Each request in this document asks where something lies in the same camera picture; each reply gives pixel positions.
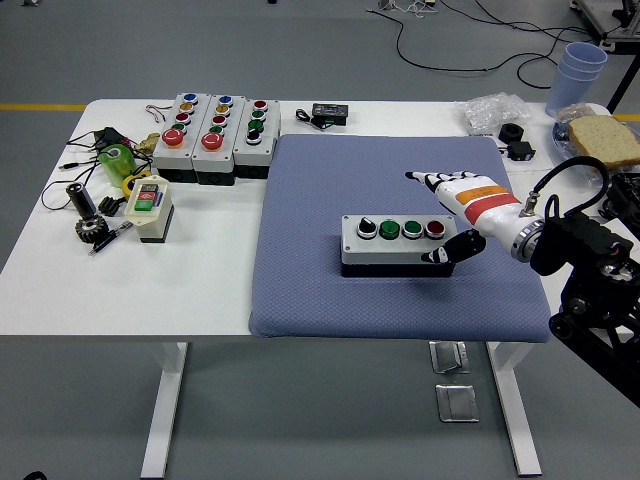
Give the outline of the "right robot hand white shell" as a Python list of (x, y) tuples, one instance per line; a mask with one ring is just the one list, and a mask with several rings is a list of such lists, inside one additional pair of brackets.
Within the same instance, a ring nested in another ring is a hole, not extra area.
[(530, 261), (544, 220), (510, 190), (487, 176), (468, 171), (409, 171), (405, 176), (425, 185), (441, 205), (466, 221), (479, 236), (497, 239), (520, 262)]

